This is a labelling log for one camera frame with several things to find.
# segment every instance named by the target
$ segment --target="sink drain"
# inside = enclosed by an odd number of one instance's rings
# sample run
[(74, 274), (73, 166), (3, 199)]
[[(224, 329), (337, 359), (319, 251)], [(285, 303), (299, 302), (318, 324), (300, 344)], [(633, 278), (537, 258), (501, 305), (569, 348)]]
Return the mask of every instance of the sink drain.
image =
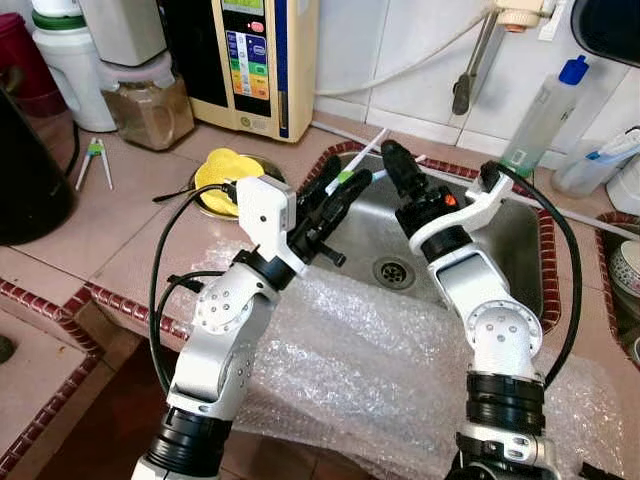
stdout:
[(396, 257), (383, 257), (373, 264), (373, 276), (380, 285), (392, 290), (404, 290), (413, 285), (416, 278), (413, 268)]

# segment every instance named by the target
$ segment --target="stainless steel sink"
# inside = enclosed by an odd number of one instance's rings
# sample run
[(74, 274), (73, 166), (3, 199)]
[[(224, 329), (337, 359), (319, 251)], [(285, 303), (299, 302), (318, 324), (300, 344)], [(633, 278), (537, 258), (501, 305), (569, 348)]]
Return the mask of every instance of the stainless steel sink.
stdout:
[[(355, 153), (341, 155), (343, 164)], [(359, 168), (377, 171), (382, 158), (368, 155)], [(431, 186), (447, 185), (464, 204), (463, 187), (431, 178)], [(428, 302), (439, 301), (438, 293), (427, 277), (427, 262), (414, 256), (395, 218), (401, 206), (388, 177), (369, 186), (353, 203), (347, 218), (329, 237), (327, 244), (347, 256), (346, 263), (335, 267), (318, 256), (315, 264), (369, 285), (393, 290)], [(536, 213), (525, 205), (506, 201), (485, 228), (471, 237), (496, 260), (511, 285), (511, 294), (539, 316), (542, 314), (542, 276)]]

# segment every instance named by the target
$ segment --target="dish sponge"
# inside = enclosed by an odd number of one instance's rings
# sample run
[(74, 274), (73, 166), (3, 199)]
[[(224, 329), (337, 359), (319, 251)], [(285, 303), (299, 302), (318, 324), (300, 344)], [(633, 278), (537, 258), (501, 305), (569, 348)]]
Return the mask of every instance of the dish sponge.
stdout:
[[(198, 168), (195, 175), (196, 188), (225, 180), (235, 181), (244, 177), (264, 175), (262, 166), (252, 158), (238, 155), (228, 148), (218, 148), (207, 156), (207, 161)], [(211, 190), (200, 195), (204, 204), (221, 215), (238, 216), (238, 206), (226, 193)]]

